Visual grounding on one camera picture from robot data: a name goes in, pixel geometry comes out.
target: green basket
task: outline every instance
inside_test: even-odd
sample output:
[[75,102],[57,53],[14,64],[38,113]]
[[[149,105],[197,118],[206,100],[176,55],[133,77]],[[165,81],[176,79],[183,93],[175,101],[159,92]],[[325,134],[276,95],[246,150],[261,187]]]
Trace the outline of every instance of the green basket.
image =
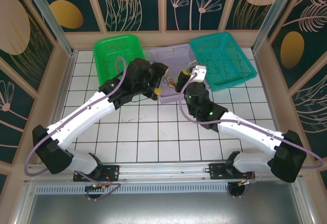
[[190,45],[199,64],[206,66],[206,80],[213,91],[256,77],[254,67],[227,32],[199,37]]
[[[100,86],[118,74],[116,60],[124,57],[127,65],[136,58],[145,59],[139,40],[134,35],[122,35],[97,42],[93,48]],[[119,61],[119,70],[124,64]]]

